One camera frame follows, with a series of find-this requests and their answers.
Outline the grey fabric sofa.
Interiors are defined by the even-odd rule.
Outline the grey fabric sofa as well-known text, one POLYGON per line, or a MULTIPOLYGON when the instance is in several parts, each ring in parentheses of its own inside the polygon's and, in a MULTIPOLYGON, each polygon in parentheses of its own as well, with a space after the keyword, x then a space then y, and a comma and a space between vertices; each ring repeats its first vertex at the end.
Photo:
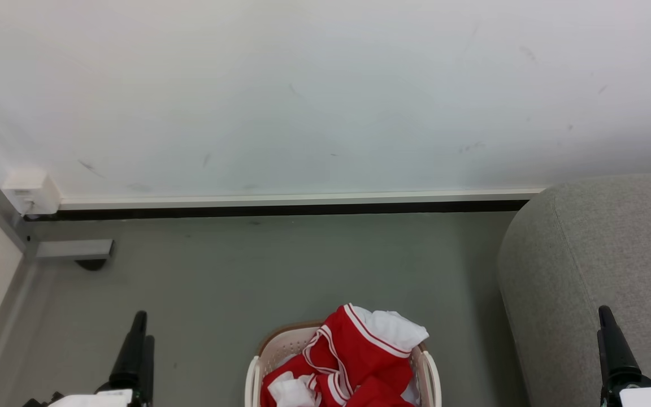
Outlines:
POLYGON ((531 407, 599 407, 600 306, 651 378, 651 174, 535 196, 509 225, 498 281, 531 407))

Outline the grey metal frame post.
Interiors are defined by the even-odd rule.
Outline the grey metal frame post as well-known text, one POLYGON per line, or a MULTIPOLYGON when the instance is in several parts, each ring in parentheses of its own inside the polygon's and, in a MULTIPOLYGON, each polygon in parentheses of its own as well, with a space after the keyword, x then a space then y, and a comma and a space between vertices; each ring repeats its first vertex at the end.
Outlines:
POLYGON ((36 260, 61 259, 75 262, 104 263, 115 253, 115 240, 44 241, 32 232, 32 224, 20 216, 0 189, 0 229, 24 254, 36 260))

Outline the white and black baseboard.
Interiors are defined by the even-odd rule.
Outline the white and black baseboard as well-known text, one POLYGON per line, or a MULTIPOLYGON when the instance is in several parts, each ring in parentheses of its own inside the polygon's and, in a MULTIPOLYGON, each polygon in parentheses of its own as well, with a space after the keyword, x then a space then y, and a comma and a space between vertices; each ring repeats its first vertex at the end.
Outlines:
POLYGON ((28 222, 517 211, 542 188, 314 195, 64 198, 28 222))

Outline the white plastic laundry basket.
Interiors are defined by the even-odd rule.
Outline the white plastic laundry basket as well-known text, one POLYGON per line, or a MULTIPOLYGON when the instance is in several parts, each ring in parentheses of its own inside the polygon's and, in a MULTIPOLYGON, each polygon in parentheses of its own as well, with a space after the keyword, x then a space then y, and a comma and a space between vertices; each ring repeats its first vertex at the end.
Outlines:
MULTIPOLYGON (((287 357, 304 350, 321 324, 321 321, 291 324, 274 330, 264 338, 246 371, 242 407, 260 407, 263 377, 281 366, 287 357)), ((426 343, 419 344, 413 350, 410 363, 418 386, 419 407, 442 407, 441 379, 426 343)))

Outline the white wall socket box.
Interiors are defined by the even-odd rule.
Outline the white wall socket box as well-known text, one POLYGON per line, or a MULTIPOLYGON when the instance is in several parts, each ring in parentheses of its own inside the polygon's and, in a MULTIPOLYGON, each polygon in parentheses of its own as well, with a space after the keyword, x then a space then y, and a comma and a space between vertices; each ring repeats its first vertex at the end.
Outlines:
POLYGON ((2 192, 21 217, 55 214, 62 201, 56 183, 47 172, 39 169, 11 172, 2 184, 2 192))

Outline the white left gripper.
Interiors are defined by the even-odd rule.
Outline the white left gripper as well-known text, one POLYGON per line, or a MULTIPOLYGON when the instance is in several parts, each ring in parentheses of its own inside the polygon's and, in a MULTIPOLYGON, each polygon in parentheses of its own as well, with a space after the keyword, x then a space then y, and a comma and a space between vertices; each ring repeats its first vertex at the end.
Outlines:
POLYGON ((88 395, 70 395, 47 407, 129 407, 134 391, 143 390, 143 405, 153 405, 155 338, 146 335, 147 312, 138 311, 109 376, 109 387, 88 395))

